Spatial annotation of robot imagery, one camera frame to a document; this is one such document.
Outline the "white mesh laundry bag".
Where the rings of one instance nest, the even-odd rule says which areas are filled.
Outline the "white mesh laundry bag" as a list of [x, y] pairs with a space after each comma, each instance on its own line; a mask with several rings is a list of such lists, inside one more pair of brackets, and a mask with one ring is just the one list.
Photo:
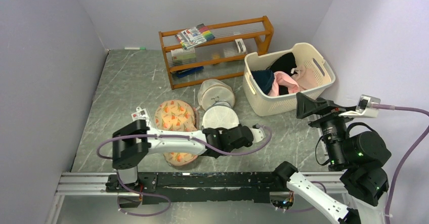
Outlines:
[[212, 106], [206, 110], [202, 117], [203, 128], [226, 128], [231, 129], [239, 125], [236, 112], [228, 106]]

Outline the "dark blue garment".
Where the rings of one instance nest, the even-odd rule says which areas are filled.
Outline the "dark blue garment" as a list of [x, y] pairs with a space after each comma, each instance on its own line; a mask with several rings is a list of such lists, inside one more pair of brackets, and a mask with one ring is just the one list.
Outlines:
[[268, 95], [274, 82], [274, 73], [270, 69], [251, 71], [251, 75], [261, 91]]

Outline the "pink bra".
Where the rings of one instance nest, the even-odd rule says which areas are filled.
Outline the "pink bra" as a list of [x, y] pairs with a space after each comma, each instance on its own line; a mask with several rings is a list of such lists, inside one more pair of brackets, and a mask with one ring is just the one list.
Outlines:
[[299, 84], [288, 74], [282, 71], [274, 72], [274, 81], [268, 96], [277, 97], [294, 94], [301, 91]]

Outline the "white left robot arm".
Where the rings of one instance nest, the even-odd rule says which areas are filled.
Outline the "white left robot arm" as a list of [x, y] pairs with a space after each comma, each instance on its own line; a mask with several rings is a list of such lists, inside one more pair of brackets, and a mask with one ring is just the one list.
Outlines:
[[181, 152], [218, 158], [257, 140], [248, 126], [178, 132], [150, 128], [145, 120], [134, 121], [112, 136], [112, 167], [118, 171], [120, 185], [129, 192], [140, 185], [137, 166], [146, 155]]

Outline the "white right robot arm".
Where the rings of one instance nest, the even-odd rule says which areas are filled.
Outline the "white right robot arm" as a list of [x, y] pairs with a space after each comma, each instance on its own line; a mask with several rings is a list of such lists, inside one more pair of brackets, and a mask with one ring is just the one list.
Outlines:
[[330, 170], [341, 171], [340, 181], [355, 203], [349, 207], [319, 189], [285, 161], [273, 171], [273, 185], [284, 191], [289, 189], [319, 210], [331, 223], [386, 223], [385, 206], [389, 180], [383, 166], [391, 152], [381, 136], [371, 127], [352, 136], [357, 126], [355, 118], [375, 118], [381, 100], [362, 95], [356, 106], [343, 107], [323, 98], [311, 99], [296, 94], [296, 117], [303, 119], [317, 115], [310, 127], [322, 132], [321, 141], [328, 153], [326, 164]]

